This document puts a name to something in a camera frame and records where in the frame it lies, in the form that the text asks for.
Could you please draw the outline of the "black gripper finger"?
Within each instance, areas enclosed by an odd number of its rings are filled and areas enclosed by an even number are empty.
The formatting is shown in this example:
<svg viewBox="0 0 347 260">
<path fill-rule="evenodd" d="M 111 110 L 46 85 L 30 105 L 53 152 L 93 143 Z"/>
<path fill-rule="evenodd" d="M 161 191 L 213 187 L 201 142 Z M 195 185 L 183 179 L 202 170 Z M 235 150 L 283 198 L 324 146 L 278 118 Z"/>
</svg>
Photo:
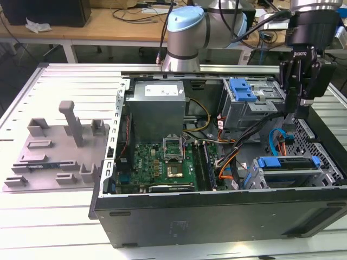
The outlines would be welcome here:
<svg viewBox="0 0 347 260">
<path fill-rule="evenodd" d="M 314 61 L 308 68 L 304 68 L 299 62 L 298 76 L 298 101 L 295 109 L 295 117 L 305 119 L 309 114 L 309 107 L 316 97 L 321 96 L 320 71 L 321 63 Z"/>
<path fill-rule="evenodd" d="M 297 103 L 297 86 L 295 82 L 295 74 L 292 74 L 293 61 L 286 60 L 280 62 L 280 88 L 285 93 L 285 106 L 284 111 L 286 113 L 293 113 Z"/>
</svg>

